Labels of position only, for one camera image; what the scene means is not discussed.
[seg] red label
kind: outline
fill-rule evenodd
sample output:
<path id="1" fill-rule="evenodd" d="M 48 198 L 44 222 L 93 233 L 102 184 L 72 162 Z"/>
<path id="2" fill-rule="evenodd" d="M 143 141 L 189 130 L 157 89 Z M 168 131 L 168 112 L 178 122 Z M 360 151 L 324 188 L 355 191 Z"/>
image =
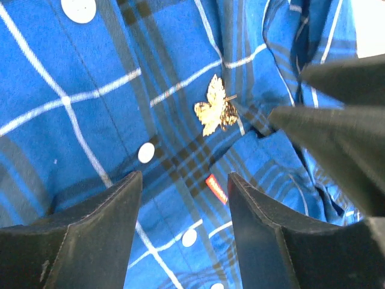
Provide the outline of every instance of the red label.
<path id="1" fill-rule="evenodd" d="M 227 196 L 225 195 L 224 191 L 222 190 L 221 186 L 218 184 L 217 179 L 215 179 L 215 176 L 213 174 L 211 174 L 207 178 L 206 184 L 212 190 L 214 195 L 216 195 L 217 198 L 225 205 L 227 203 Z"/>

